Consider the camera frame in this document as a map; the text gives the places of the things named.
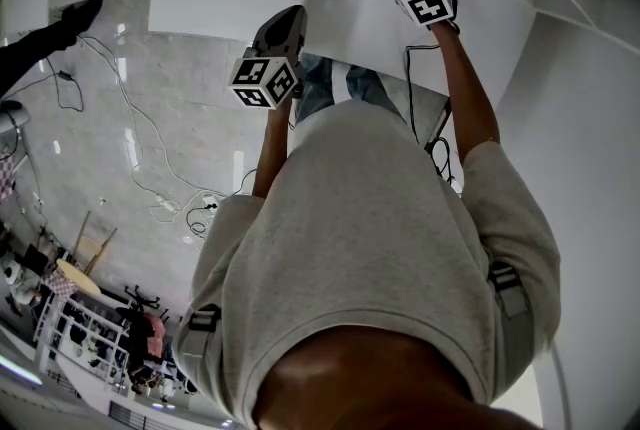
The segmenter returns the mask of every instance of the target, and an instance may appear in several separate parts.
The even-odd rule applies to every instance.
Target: white wall
[[[126,430],[127,427],[86,407],[61,403],[44,387],[32,389],[0,378],[0,414],[15,430]]]
[[[542,407],[533,367],[529,366],[518,381],[491,406],[519,414],[534,425],[542,425]]]
[[[538,17],[498,118],[562,254],[556,345],[572,428],[620,429],[640,406],[640,58]],[[541,398],[556,428],[559,397]]]
[[[56,362],[89,407],[102,414],[109,414],[111,390],[104,380],[60,354],[56,356]]]

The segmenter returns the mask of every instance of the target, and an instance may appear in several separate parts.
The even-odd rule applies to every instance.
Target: wire
[[[411,83],[411,52],[414,50],[435,50],[440,46],[437,44],[434,45],[418,45],[418,46],[407,46],[404,49],[405,56],[405,75],[407,77],[407,87],[409,89],[409,117],[411,119],[411,130],[413,131],[413,135],[416,137],[416,142],[420,143],[418,140],[418,133],[416,132],[416,123],[413,113],[413,84]]]
[[[33,177],[36,180],[36,187],[37,187],[37,194],[38,194],[38,203],[37,205],[33,206],[33,209],[35,210],[36,213],[38,213],[43,219],[44,219],[44,224],[42,225],[43,229],[46,228],[49,225],[49,219],[45,216],[44,213],[42,213],[42,188],[40,188],[40,179],[38,177],[38,170],[36,169],[36,165],[33,162],[33,157],[31,156],[31,148],[29,147],[29,141],[27,140],[26,135],[24,135],[22,137],[22,145],[24,147],[24,151],[25,151],[25,155],[27,157],[27,159],[29,160],[29,164],[31,165],[31,170],[33,171]]]
[[[249,172],[247,172],[244,177],[242,178],[242,182],[240,183],[240,188],[238,188],[235,192],[233,192],[231,195],[236,195],[239,194],[242,191],[242,186],[244,185],[245,180],[249,177],[249,174],[253,174],[254,172],[257,172],[258,169],[251,169]]]
[[[207,232],[207,225],[203,224],[202,222],[194,222],[193,224],[191,222],[189,222],[189,215],[191,215],[191,213],[193,211],[198,211],[198,210],[206,210],[209,209],[207,207],[201,207],[201,208],[191,208],[188,212],[187,212],[187,225],[189,226],[189,229],[191,230],[191,232],[195,235],[195,236],[201,236],[203,234],[205,234]],[[196,226],[202,226],[202,229],[196,229]]]
[[[53,79],[56,82],[56,96],[58,98],[58,106],[60,108],[62,108],[63,110],[75,110],[76,112],[78,112],[79,114],[81,114],[82,112],[84,112],[84,98],[82,97],[82,89],[80,88],[80,85],[78,84],[77,81],[75,81],[73,78],[71,78],[71,76],[69,76],[70,80],[76,84],[76,87],[78,87],[78,92],[80,94],[80,108],[76,108],[75,106],[65,106],[62,103],[60,103],[60,86],[58,85],[58,76],[60,76],[60,73],[56,73],[56,70],[53,68],[53,65],[51,65],[51,61],[49,60],[49,57],[45,58],[45,60],[47,61],[47,64],[49,64],[49,68],[51,69],[51,72],[53,73]]]
[[[112,51],[111,51],[111,50],[110,50],[110,49],[109,49],[109,48],[108,48],[104,43],[102,43],[102,41],[100,41],[99,39],[97,39],[97,38],[95,38],[95,37],[91,37],[91,36],[88,36],[88,35],[78,36],[78,37],[79,37],[79,39],[81,39],[81,40],[84,42],[84,44],[86,44],[86,45],[87,45],[89,48],[91,48],[94,52],[96,52],[98,55],[100,55],[100,56],[103,58],[103,60],[107,63],[107,65],[109,66],[109,68],[110,68],[110,69],[111,69],[111,70],[116,74],[116,79],[117,79],[117,82],[118,82],[118,86],[119,86],[119,88],[120,88],[120,92],[122,93],[122,97],[124,98],[124,100],[125,100],[125,102],[126,102],[126,104],[127,104],[127,107],[128,107],[128,109],[129,109],[129,113],[130,113],[130,115],[131,115],[131,122],[132,122],[132,124],[133,124],[133,129],[134,129],[134,133],[135,133],[136,142],[137,142],[138,144],[140,144],[140,139],[138,138],[138,127],[137,127],[137,124],[136,124],[136,119],[135,119],[135,115],[134,115],[134,110],[135,110],[136,112],[138,112],[142,117],[144,117],[144,118],[149,122],[149,124],[151,124],[151,126],[152,126],[152,127],[153,127],[153,129],[154,129],[154,131],[156,132],[156,136],[158,137],[158,140],[160,141],[160,144],[162,145],[162,150],[163,150],[163,153],[164,153],[164,159],[165,159],[165,162],[166,162],[167,167],[168,167],[168,169],[169,169],[169,172],[171,172],[171,174],[173,175],[173,177],[175,177],[176,179],[178,179],[178,180],[182,181],[183,183],[185,183],[185,184],[187,184],[188,186],[190,186],[190,187],[192,187],[192,188],[195,188],[195,189],[197,190],[197,191],[196,191],[196,193],[194,193],[194,194],[190,197],[190,199],[189,199],[185,204],[180,205],[180,204],[178,204],[178,203],[177,203],[177,202],[175,202],[175,201],[170,201],[167,197],[164,197],[164,196],[163,196],[162,194],[160,194],[159,192],[157,192],[157,191],[155,191],[155,190],[153,190],[153,189],[151,189],[151,188],[145,187],[145,186],[143,186],[142,184],[140,184],[140,183],[138,182],[138,180],[136,180],[135,176],[133,175],[133,173],[134,173],[134,169],[135,169],[136,167],[138,167],[138,166],[141,164],[142,159],[143,159],[143,157],[144,157],[144,149],[142,148],[142,144],[140,144],[140,159],[137,161],[136,165],[132,166],[132,168],[131,168],[131,170],[130,170],[130,176],[131,176],[131,179],[132,179],[132,180],[133,180],[133,182],[134,182],[138,187],[140,187],[141,189],[143,189],[143,190],[145,190],[145,191],[147,191],[147,192],[150,192],[150,193],[154,194],[157,198],[158,198],[158,197],[159,197],[159,198],[162,198],[162,199],[165,201],[165,204],[168,204],[168,205],[170,205],[170,206],[171,206],[171,205],[173,205],[173,206],[172,206],[172,209],[171,209],[171,210],[169,210],[169,211],[172,211],[172,212],[173,212],[173,216],[172,216],[172,218],[171,218],[170,220],[161,220],[161,219],[159,219],[159,218],[155,215],[155,213],[154,213],[154,211],[153,211],[154,209],[158,209],[158,208],[165,208],[165,209],[167,209],[165,204],[161,204],[161,205],[158,205],[158,206],[151,206],[151,207],[149,208],[149,213],[151,214],[151,216],[153,217],[153,219],[154,219],[156,222],[161,223],[161,224],[172,224],[172,223],[174,223],[174,222],[176,221],[176,218],[178,217],[178,215],[180,215],[181,213],[183,213],[183,212],[184,212],[184,211],[185,211],[185,210],[186,210],[186,209],[191,205],[191,203],[195,200],[195,198],[196,198],[196,197],[198,197],[200,194],[211,194],[211,195],[215,195],[215,196],[217,196],[218,198],[226,198],[226,197],[228,197],[228,195],[227,195],[227,194],[225,194],[225,193],[223,193],[223,192],[220,192],[220,191],[218,191],[218,190],[212,190],[212,189],[205,188],[205,187],[201,187],[201,186],[199,186],[199,185],[196,185],[196,184],[194,184],[194,183],[191,183],[189,180],[187,180],[187,179],[183,178],[182,176],[179,176],[178,174],[176,174],[176,173],[174,172],[173,168],[171,167],[171,163],[169,162],[169,155],[168,155],[168,152],[167,152],[167,146],[166,146],[166,144],[165,144],[164,140],[162,139],[162,136],[160,135],[160,131],[158,130],[158,127],[157,127],[157,126],[156,126],[156,124],[153,122],[153,120],[151,119],[151,117],[149,117],[145,112],[143,112],[140,108],[138,108],[136,105],[134,105],[134,104],[131,102],[131,100],[129,99],[129,95],[127,94],[127,91],[126,91],[125,86],[124,86],[124,81],[122,80],[122,76],[120,75],[120,71],[119,71],[119,69],[118,69],[118,62],[117,62],[117,60],[116,60],[115,55],[113,54],[113,52],[112,52]],[[90,40],[93,40],[93,41],[97,42],[97,43],[98,43],[98,44],[99,44],[99,45],[100,45],[100,46],[101,46],[101,47],[102,47],[102,48],[103,48],[103,49],[104,49],[104,50],[105,50],[105,51],[110,55],[111,59],[113,60],[113,64],[111,63],[111,60],[109,60],[109,58],[107,58],[107,56],[106,56],[104,53],[102,53],[101,51],[99,51],[99,50],[98,50],[95,46],[93,46],[93,45],[92,45],[92,44],[91,44],[87,39],[90,39]],[[251,173],[256,172],[256,170],[257,170],[257,169],[253,169],[253,170],[251,170],[251,171],[247,172],[247,173],[245,174],[245,176],[243,177],[242,182],[240,183],[240,189],[239,189],[239,190],[237,190],[236,192],[233,192],[233,194],[231,194],[231,195],[235,195],[235,194],[239,193],[240,191],[242,191],[242,188],[243,188],[243,186],[244,186],[244,182],[246,181],[247,177],[248,177]],[[192,234],[193,234],[193,236],[194,236],[194,239],[196,239],[196,238],[201,238],[201,239],[203,239],[203,240],[204,240],[204,238],[206,237],[206,234],[207,234],[208,222],[207,222],[206,224],[205,224],[205,223],[202,223],[202,222],[194,222],[194,223],[191,223],[191,222],[189,221],[189,215],[191,215],[191,213],[192,213],[193,211],[202,211],[202,210],[204,210],[204,209],[208,209],[208,208],[204,208],[204,207],[196,207],[196,208],[192,208],[192,209],[190,209],[190,210],[187,212],[187,215],[186,215],[186,223],[187,223],[187,226],[189,227],[189,230],[192,232]],[[195,241],[194,243],[196,244],[196,248],[197,248],[198,250],[200,250],[200,251],[201,251],[202,249],[201,249],[201,248],[200,248],[200,246],[198,245],[198,242],[197,242],[197,241]]]
[[[449,147],[449,142],[447,142],[447,139],[446,139],[446,138],[444,138],[444,137],[438,137],[438,138],[435,140],[435,143],[434,143],[434,145],[433,145],[434,149],[435,149],[435,146],[438,144],[438,142],[442,142],[442,143],[444,144],[444,147],[445,147],[446,151],[447,151],[447,159],[446,159],[446,161],[444,162],[444,165],[442,166],[442,169],[439,169],[439,168],[438,168],[438,166],[436,165],[435,160],[433,160],[433,156],[431,156],[431,159],[433,160],[433,164],[436,166],[436,172],[438,173],[438,175],[439,175],[442,179],[444,179],[447,183],[451,184],[451,182],[452,182],[452,181],[453,181],[453,179],[454,179],[454,177],[451,175],[451,148]],[[446,177],[446,178],[443,176],[443,174],[444,174],[444,169],[447,169],[447,170],[448,170],[448,175],[447,175],[447,177]]]
[[[15,96],[18,92],[22,92],[23,90],[27,90],[29,87],[31,87],[32,85],[35,85],[36,83],[40,83],[43,82],[45,80],[48,80],[49,78],[51,78],[52,76],[55,76],[55,74],[50,74],[49,76],[45,76],[44,78],[40,78],[39,80],[36,80],[35,82],[31,82],[28,85],[25,85],[24,87],[22,87],[21,89],[18,89],[17,91],[13,92],[12,94],[5,94],[4,97],[2,97],[0,99],[0,101],[4,101],[5,99],[9,99],[12,98],[13,96]]]
[[[407,46],[404,49],[404,54],[405,54],[405,74],[407,76],[407,86],[409,88],[409,116],[411,118],[411,130],[413,131],[413,135],[416,137],[416,141],[418,143],[420,143],[420,141],[418,140],[418,134],[416,133],[416,125],[415,125],[415,118],[414,118],[414,113],[413,113],[413,84],[411,83],[411,52],[414,50],[435,50],[438,49],[440,46],[437,44],[434,45],[418,45],[418,46]],[[444,147],[447,151],[447,159],[444,162],[444,165],[442,166],[441,169],[438,168],[438,166],[435,163],[435,160],[433,159],[433,151],[435,149],[435,146],[438,144],[438,142],[442,142],[444,144]],[[433,164],[436,168],[436,172],[438,173],[438,176],[440,176],[442,179],[444,179],[447,183],[451,184],[454,180],[453,175],[451,174],[451,148],[449,147],[449,142],[447,142],[447,139],[445,139],[444,137],[438,137],[435,142],[433,143],[433,147],[431,149],[431,160],[433,161]],[[447,169],[447,177],[444,177],[444,171],[445,169]]]
[[[101,55],[105,61],[107,62],[107,64],[109,65],[109,67],[116,73],[116,77],[118,79],[118,84],[120,85],[120,90],[122,92],[122,95],[125,98],[125,101],[127,102],[127,105],[129,106],[129,111],[131,112],[131,119],[133,121],[133,126],[134,126],[134,131],[136,134],[136,138],[138,137],[138,130],[137,130],[137,126],[136,126],[136,122],[135,122],[135,118],[133,116],[133,110],[135,110],[136,112],[138,112],[140,115],[142,115],[142,117],[144,117],[149,124],[151,124],[151,126],[153,127],[154,131],[156,132],[156,136],[158,137],[158,140],[160,141],[160,143],[162,144],[162,150],[164,152],[164,158],[165,158],[165,162],[167,164],[167,167],[169,168],[169,171],[171,172],[171,174],[173,175],[173,177],[179,179],[180,181],[182,181],[183,183],[186,183],[187,185],[189,185],[191,188],[195,188],[197,190],[205,190],[207,192],[211,192],[213,194],[219,195],[220,197],[226,197],[227,194],[224,194],[222,192],[219,192],[217,190],[212,190],[210,188],[206,188],[206,187],[202,187],[202,186],[198,186],[195,185],[193,183],[191,183],[189,180],[183,178],[182,176],[179,176],[178,174],[176,174],[173,170],[173,168],[171,167],[171,163],[169,162],[169,156],[167,153],[167,146],[164,143],[164,140],[162,139],[162,136],[160,135],[160,132],[158,131],[158,127],[156,126],[156,124],[153,122],[153,120],[146,114],[144,113],[142,110],[140,110],[136,105],[134,105],[133,103],[131,103],[131,101],[129,100],[129,97],[127,95],[127,92],[124,88],[124,83],[122,81],[122,77],[120,76],[120,71],[117,68],[117,62],[116,62],[116,58],[114,56],[114,54],[111,52],[111,50],[109,50],[109,48],[107,48],[99,39],[96,39],[95,37],[91,37],[88,35],[85,36],[79,36],[80,39],[82,39],[85,44],[87,44],[87,46],[89,46],[91,49],[93,49],[96,53],[98,53],[99,55]],[[100,46],[102,46],[113,58],[114,64],[116,65],[116,67],[111,65],[111,62],[100,52],[98,51],[95,47],[93,47],[89,42],[87,42],[86,39],[92,39],[94,41],[96,41],[98,44],[100,44]]]

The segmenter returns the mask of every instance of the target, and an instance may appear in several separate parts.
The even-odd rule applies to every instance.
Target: person
[[[269,112],[253,194],[224,199],[174,358],[229,417],[263,430],[532,428],[488,404],[560,318],[551,229],[500,146],[454,27],[444,60],[459,197],[387,97],[302,57],[304,89]]]
[[[0,258],[0,265],[4,280],[9,285],[9,295],[5,297],[5,301],[16,316],[22,317],[22,306],[38,305],[42,301],[42,294],[37,289],[40,277],[23,268],[10,250],[5,251]]]
[[[103,0],[87,0],[62,11],[60,21],[35,30],[19,41],[0,48],[0,97],[13,87],[38,61],[54,51],[73,46],[78,35],[86,32],[102,8]]]
[[[151,360],[162,363],[165,334],[162,320],[155,315],[136,309],[119,307],[116,312],[131,322],[127,339],[127,351],[132,363]]]
[[[170,376],[164,375],[160,383],[160,394],[163,403],[167,403],[169,398],[176,394],[176,382]]]

